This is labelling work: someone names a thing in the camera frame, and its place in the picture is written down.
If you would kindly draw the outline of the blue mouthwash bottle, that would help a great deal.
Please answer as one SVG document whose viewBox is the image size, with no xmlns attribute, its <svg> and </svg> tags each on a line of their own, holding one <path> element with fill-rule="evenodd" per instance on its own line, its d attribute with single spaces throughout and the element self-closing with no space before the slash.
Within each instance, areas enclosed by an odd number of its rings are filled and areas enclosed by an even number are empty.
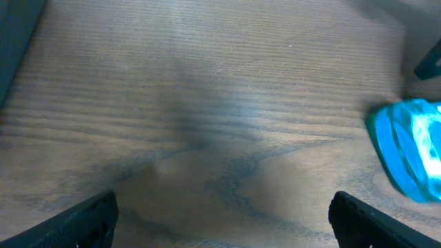
<svg viewBox="0 0 441 248">
<path fill-rule="evenodd" d="M 418 203 L 440 202 L 440 103 L 384 105 L 365 124 L 391 184 Z"/>
</svg>

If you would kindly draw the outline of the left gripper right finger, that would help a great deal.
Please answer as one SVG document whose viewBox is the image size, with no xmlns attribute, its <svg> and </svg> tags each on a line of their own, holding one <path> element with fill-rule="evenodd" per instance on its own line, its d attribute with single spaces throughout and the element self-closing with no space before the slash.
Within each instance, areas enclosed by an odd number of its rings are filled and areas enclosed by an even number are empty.
<svg viewBox="0 0 441 248">
<path fill-rule="evenodd" d="M 416 231 L 347 192 L 336 192 L 328 219 L 340 248 L 440 248 Z"/>
</svg>

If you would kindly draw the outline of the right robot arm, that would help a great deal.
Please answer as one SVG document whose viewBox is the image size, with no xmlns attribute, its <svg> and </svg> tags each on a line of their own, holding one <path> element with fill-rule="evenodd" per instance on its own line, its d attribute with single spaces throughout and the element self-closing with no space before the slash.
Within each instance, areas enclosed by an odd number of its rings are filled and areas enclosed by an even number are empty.
<svg viewBox="0 0 441 248">
<path fill-rule="evenodd" d="M 440 76 L 441 40 L 439 40 L 423 57 L 415 68 L 415 75 L 421 80 L 432 79 Z"/>
</svg>

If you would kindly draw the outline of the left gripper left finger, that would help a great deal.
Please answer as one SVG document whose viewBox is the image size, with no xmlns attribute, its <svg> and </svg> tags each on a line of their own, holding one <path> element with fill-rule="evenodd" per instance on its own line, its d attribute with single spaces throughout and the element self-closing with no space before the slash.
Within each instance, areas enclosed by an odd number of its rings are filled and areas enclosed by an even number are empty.
<svg viewBox="0 0 441 248">
<path fill-rule="evenodd" d="M 115 193 L 102 192 L 2 241 L 1 248 L 110 248 L 118 217 Z"/>
</svg>

